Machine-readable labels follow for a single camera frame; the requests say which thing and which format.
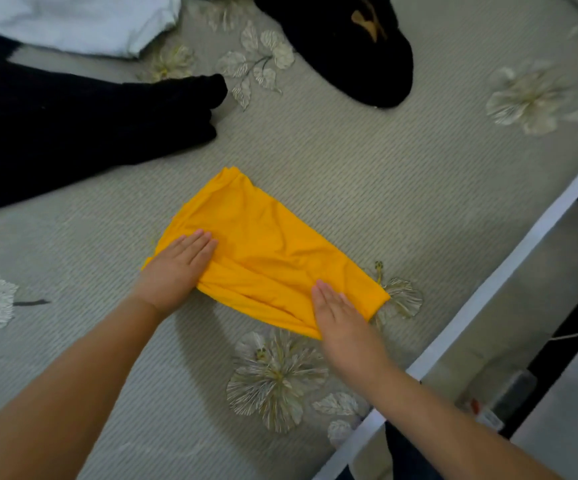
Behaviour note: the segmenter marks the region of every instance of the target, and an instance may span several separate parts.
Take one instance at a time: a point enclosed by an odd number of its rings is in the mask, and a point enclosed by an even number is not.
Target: hand
[[[371,401],[384,375],[394,368],[380,335],[330,285],[318,280],[311,298],[327,361],[351,389]]]
[[[195,288],[217,245],[202,229],[179,237],[145,266],[130,297],[152,305],[164,320]]]

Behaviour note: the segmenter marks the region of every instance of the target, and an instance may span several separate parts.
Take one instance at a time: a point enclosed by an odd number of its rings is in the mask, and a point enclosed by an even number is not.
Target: yellow cloth
[[[237,168],[224,168],[184,204],[154,255],[199,228],[219,243],[198,290],[271,325],[320,339],[311,304],[317,279],[344,292],[366,320],[389,299],[348,257]]]

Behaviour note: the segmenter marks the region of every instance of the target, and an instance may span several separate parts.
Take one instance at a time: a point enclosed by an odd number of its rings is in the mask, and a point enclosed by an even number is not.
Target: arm
[[[202,231],[174,241],[115,310],[0,411],[0,480],[76,478],[133,363],[215,247]]]
[[[390,361],[378,333],[342,294],[312,290],[325,356],[447,480],[560,477],[517,446],[476,423]]]

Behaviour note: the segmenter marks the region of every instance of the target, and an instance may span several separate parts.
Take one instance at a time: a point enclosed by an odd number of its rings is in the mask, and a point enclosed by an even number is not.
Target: forearm
[[[559,478],[395,367],[368,399],[447,480]]]
[[[0,480],[76,478],[161,318],[124,300],[0,411]]]

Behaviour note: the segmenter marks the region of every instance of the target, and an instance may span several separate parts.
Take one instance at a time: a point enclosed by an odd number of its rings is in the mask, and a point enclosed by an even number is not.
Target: white cloth
[[[0,0],[0,35],[77,54],[136,57],[180,0]]]

